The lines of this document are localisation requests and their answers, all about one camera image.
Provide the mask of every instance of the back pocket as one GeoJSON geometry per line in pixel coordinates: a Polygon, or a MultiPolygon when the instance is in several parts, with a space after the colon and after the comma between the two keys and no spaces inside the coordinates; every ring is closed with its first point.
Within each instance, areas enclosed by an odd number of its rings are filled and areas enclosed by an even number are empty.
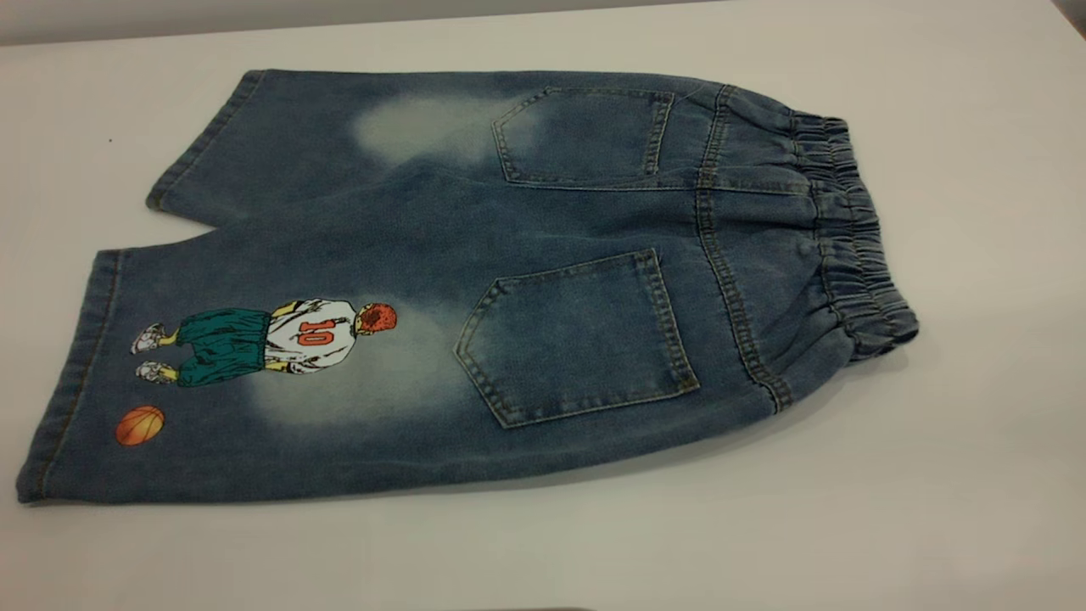
{"type": "Polygon", "coordinates": [[[506,180],[572,186],[659,169],[670,91],[548,87],[494,122],[506,180]]]}
{"type": "Polygon", "coordinates": [[[699,386],[654,250],[494,280],[456,357],[505,429],[699,386]]]}

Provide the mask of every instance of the red hair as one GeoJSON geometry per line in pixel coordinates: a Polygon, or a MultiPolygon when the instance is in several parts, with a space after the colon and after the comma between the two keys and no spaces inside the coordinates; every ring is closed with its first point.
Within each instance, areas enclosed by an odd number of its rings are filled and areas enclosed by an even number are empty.
{"type": "Polygon", "coordinates": [[[358,313],[362,331],[377,333],[396,328],[396,311],[388,303],[370,303],[358,313]]]}

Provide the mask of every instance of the cartoon character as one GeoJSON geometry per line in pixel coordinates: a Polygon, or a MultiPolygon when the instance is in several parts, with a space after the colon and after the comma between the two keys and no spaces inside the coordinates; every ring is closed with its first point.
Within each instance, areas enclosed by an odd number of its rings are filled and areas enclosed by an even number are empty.
{"type": "Polygon", "coordinates": [[[270,315],[235,308],[202,313],[185,319],[173,335],[155,323],[136,339],[131,353],[191,345],[194,355],[180,368],[146,361],[136,375],[154,384],[204,386],[261,370],[318,372],[346,358],[357,336],[395,327],[396,313],[387,303],[369,303],[355,314],[346,301],[310,298],[270,315]]]}

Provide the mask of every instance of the pocket stitching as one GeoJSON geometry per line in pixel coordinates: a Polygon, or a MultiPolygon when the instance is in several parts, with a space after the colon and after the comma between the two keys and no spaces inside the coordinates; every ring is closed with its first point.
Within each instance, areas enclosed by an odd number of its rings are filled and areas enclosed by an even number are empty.
{"type": "MultiPolygon", "coordinates": [[[[533,273],[525,273],[521,276],[504,276],[495,279],[491,282],[487,292],[476,304],[475,309],[468,317],[468,320],[464,324],[464,329],[460,332],[459,341],[456,344],[454,354],[464,370],[468,373],[468,378],[471,379],[472,384],[482,395],[483,400],[487,403],[488,408],[495,416],[498,423],[503,429],[515,429],[519,427],[525,427],[529,424],[535,424],[540,422],[546,422],[551,420],[573,417],[578,415],[583,415],[593,411],[606,410],[620,408],[624,406],[631,406],[635,404],[644,404],[654,400],[669,399],[673,397],[679,397],[692,391],[696,391],[700,387],[700,383],[697,377],[694,374],[693,368],[690,366],[690,361],[686,358],[685,349],[682,346],[682,340],[679,335],[679,328],[674,320],[674,311],[671,308],[671,300],[667,294],[667,288],[664,283],[662,272],[659,268],[659,259],[656,255],[654,249],[627,252],[622,254],[617,254],[613,256],[607,256],[604,258],[597,258],[594,260],[588,260],[584,263],[578,263],[574,265],[569,265],[566,267],[560,267],[558,269],[548,269],[544,271],[536,271],[533,273]],[[659,392],[659,391],[643,391],[640,393],[627,393],[623,394],[619,400],[614,403],[606,403],[598,406],[589,406],[583,409],[574,409],[572,411],[563,410],[561,413],[546,417],[538,418],[532,420],[527,420],[523,422],[510,422],[509,418],[522,416],[525,411],[520,408],[513,407],[502,393],[498,391],[497,385],[495,385],[487,373],[483,371],[479,361],[471,355],[468,346],[475,338],[476,331],[479,329],[482,320],[487,317],[491,310],[491,305],[497,300],[497,297],[505,292],[502,289],[502,283],[539,283],[543,281],[548,281],[551,279],[577,276],[581,273],[591,272],[599,269],[607,269],[620,264],[623,259],[633,257],[639,270],[639,275],[643,276],[646,282],[643,285],[649,289],[648,297],[653,307],[653,314],[656,318],[657,330],[664,338],[664,343],[667,349],[669,358],[669,373],[672,380],[675,382],[675,390],[673,392],[659,392]]],[[[606,399],[595,396],[580,397],[573,402],[561,402],[558,404],[559,408],[564,406],[576,406],[581,407],[586,403],[599,403],[606,402],[606,399]]]]}
{"type": "Polygon", "coordinates": [[[560,176],[552,174],[527,173],[517,169],[509,150],[508,141],[505,138],[505,125],[516,115],[527,110],[553,93],[580,93],[585,96],[627,96],[630,98],[648,98],[656,104],[656,113],[653,116],[653,124],[648,130],[648,140],[645,143],[645,152],[642,156],[642,173],[620,178],[639,178],[652,176],[659,171],[660,147],[664,142],[664,131],[667,128],[668,117],[671,114],[671,106],[674,104],[674,92],[653,91],[648,89],[620,89],[607,87],[545,87],[539,93],[528,98],[519,104],[513,106],[502,116],[491,124],[494,133],[494,142],[497,145],[497,155],[502,162],[502,173],[505,179],[514,183],[552,182],[552,183],[578,183],[585,178],[560,176]]]}

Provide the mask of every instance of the gray wall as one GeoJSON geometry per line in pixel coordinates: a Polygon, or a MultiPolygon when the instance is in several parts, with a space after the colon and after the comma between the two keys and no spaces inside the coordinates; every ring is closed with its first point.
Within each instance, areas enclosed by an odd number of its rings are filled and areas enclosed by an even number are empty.
{"type": "MultiPolygon", "coordinates": [[[[0,0],[0,44],[691,1],[699,0],[0,0]]],[[[1086,33],[1086,0],[1053,1],[1086,33]]]]}

